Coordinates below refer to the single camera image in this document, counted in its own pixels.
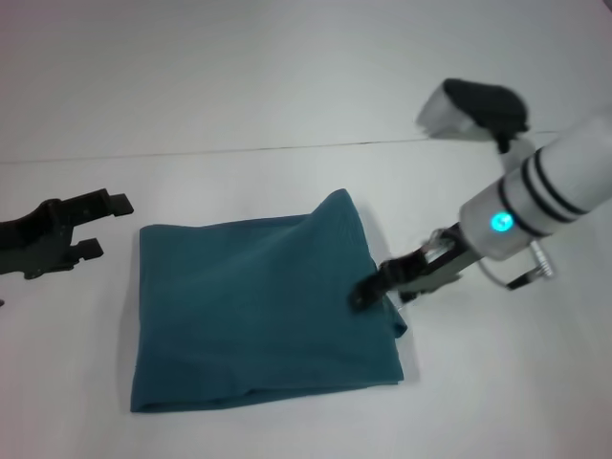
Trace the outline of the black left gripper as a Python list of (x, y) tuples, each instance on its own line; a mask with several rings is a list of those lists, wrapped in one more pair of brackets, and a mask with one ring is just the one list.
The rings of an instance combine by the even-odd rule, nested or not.
[(72, 246), (74, 226), (133, 212), (125, 194), (110, 195), (105, 188), (67, 200), (46, 200), (29, 214), (1, 223), (1, 274), (22, 273), (33, 280), (100, 258), (104, 251), (96, 238)]

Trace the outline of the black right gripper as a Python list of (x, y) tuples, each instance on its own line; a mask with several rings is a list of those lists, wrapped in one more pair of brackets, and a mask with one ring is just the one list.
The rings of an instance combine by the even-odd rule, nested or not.
[(360, 280), (348, 297), (350, 307), (357, 313), (366, 311), (390, 292), (396, 292), (401, 303), (407, 304), (458, 281), (460, 272), (481, 259), (459, 223), (437, 229), (421, 248), (383, 261), (374, 273)]

